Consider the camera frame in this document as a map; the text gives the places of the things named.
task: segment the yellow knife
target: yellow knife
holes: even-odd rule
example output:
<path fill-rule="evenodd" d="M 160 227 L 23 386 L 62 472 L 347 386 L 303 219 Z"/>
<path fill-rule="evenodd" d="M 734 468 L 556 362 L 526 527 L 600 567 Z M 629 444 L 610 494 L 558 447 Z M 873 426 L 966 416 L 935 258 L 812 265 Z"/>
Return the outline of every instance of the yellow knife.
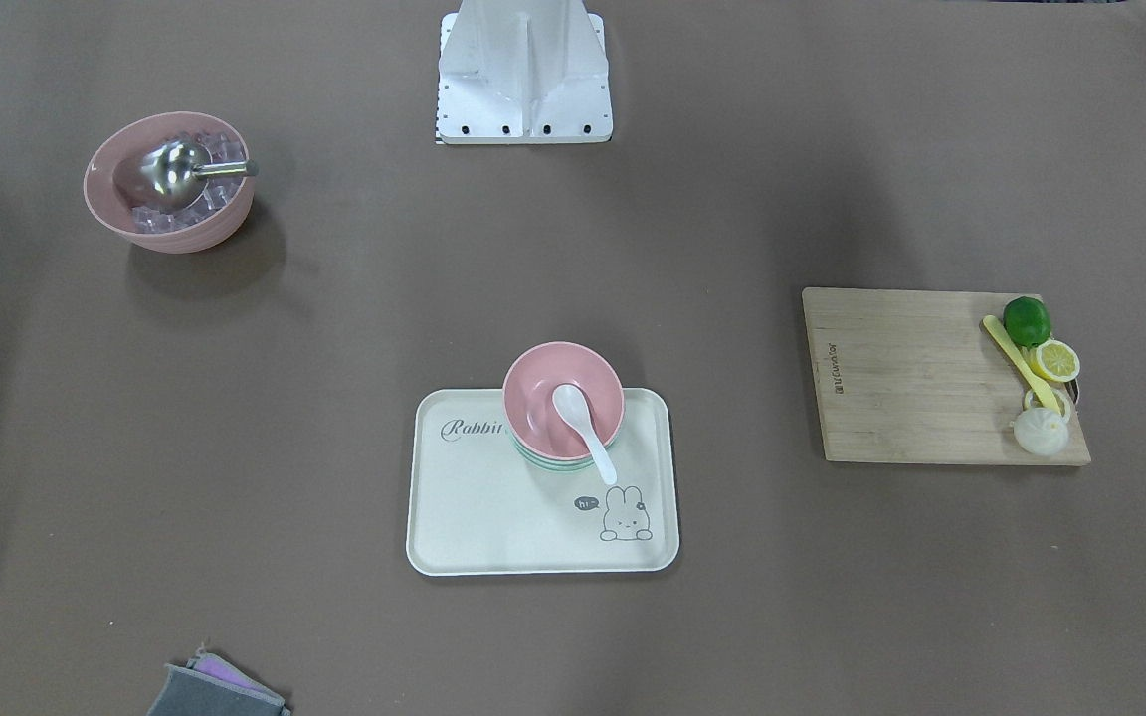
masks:
<path fill-rule="evenodd" d="M 997 316 L 984 316 L 984 330 L 988 331 L 988 336 L 992 336 L 992 341 L 997 344 L 1002 353 L 1006 353 L 1006 357 L 1011 359 L 1011 363 L 1014 363 L 1015 370 L 1020 371 L 1025 381 L 1033 388 L 1033 395 L 1037 395 L 1037 401 L 1043 407 L 1051 408 L 1052 411 L 1063 414 L 1063 409 L 1059 407 L 1059 399 L 1055 399 L 1054 391 L 1051 391 L 1051 385 L 1033 373 L 1028 361 L 1025 361 L 1023 355 L 1020 355 L 1020 349 L 1015 348 L 1014 340 L 1011 340 L 1011 336 L 1006 335 L 1006 328 L 1002 325 L 1002 321 L 997 321 Z"/>

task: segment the green lime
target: green lime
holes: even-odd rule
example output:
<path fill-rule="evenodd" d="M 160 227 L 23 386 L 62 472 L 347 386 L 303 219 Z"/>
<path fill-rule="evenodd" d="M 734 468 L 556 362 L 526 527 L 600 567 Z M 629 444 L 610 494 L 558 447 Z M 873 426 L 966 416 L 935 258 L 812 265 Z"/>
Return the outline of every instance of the green lime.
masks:
<path fill-rule="evenodd" d="M 1006 326 L 1006 335 L 1011 336 L 1011 340 L 1025 348 L 1033 348 L 1051 338 L 1051 315 L 1046 313 L 1045 305 L 1036 298 L 1021 296 L 1013 302 L 1006 304 L 1005 312 L 1002 312 L 1002 323 Z"/>

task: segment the cutting board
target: cutting board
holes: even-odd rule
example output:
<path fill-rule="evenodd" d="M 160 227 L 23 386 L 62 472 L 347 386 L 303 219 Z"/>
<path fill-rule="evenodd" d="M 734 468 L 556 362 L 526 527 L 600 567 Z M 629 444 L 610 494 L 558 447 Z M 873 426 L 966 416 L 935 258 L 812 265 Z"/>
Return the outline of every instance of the cutting board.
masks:
<path fill-rule="evenodd" d="M 1010 423 L 1023 384 L 981 321 L 1019 293 L 803 290 L 825 458 L 842 463 L 1086 465 L 1082 412 L 1054 457 Z M 1054 307 L 1047 307 L 1054 316 Z M 1070 340 L 1069 326 L 1061 326 Z"/>

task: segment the tray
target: tray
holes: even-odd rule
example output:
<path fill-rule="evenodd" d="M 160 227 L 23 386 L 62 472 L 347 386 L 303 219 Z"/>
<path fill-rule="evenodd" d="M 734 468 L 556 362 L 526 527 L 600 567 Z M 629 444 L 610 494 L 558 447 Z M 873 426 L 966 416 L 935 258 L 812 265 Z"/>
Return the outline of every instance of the tray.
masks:
<path fill-rule="evenodd" d="M 803 290 L 825 458 L 850 463 L 1086 465 L 1082 411 L 1038 457 L 1010 423 L 1027 386 L 981 320 L 1015 293 Z"/>
<path fill-rule="evenodd" d="M 517 451 L 496 388 L 438 390 L 414 420 L 405 552 L 429 576 L 651 572 L 678 554 L 669 411 L 628 387 L 599 472 L 544 471 Z"/>

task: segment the stacked bowl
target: stacked bowl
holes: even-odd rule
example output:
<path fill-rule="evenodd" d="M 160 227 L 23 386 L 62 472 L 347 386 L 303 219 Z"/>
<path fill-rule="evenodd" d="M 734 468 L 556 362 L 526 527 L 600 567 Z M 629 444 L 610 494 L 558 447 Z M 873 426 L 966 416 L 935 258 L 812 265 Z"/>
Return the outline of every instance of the stacked bowl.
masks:
<path fill-rule="evenodd" d="M 91 208 L 92 217 L 100 219 L 101 223 L 132 244 L 163 253 L 201 251 L 231 236 L 233 231 L 245 221 L 246 214 L 250 214 L 251 203 L 254 199 L 253 178 L 242 178 L 236 194 L 233 194 L 228 203 L 203 221 L 164 233 L 146 233 L 138 227 L 135 219 L 132 218 L 133 207 L 127 204 L 123 192 L 113 183 L 113 168 L 123 159 L 142 157 L 147 151 L 160 145 L 165 140 L 172 140 L 181 132 L 190 135 L 199 132 L 227 135 L 240 142 L 245 150 L 245 141 L 237 134 L 236 128 L 210 115 L 167 112 L 142 118 L 105 140 L 87 164 L 86 175 L 83 176 L 83 196 L 87 199 L 87 208 Z M 250 151 L 245 150 L 245 155 L 249 157 Z"/>
<path fill-rule="evenodd" d="M 563 384 L 586 394 L 595 434 L 606 446 L 613 442 L 625 416 L 622 381 L 607 361 L 584 345 L 554 341 L 526 351 L 501 385 L 503 408 L 524 458 L 545 471 L 581 471 L 591 465 L 591 451 L 555 411 L 555 387 Z"/>

